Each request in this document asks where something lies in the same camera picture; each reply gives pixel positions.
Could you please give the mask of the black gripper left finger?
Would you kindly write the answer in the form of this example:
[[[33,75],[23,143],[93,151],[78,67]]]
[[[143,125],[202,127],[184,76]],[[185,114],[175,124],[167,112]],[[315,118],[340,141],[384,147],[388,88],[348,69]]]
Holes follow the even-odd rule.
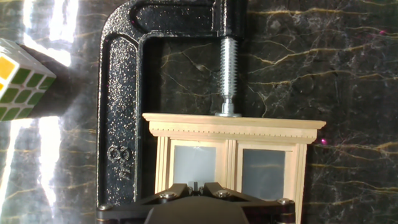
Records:
[[[144,223],[150,211],[158,205],[193,196],[194,187],[187,184],[173,184],[170,188],[129,205],[102,204],[96,210],[96,223]]]

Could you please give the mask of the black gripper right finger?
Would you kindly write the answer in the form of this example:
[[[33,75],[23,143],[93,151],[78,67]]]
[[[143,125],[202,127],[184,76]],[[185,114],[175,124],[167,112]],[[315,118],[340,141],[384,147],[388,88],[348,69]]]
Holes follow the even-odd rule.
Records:
[[[262,200],[222,187],[217,182],[205,183],[199,187],[198,195],[237,205],[249,223],[295,223],[295,202],[288,198]]]

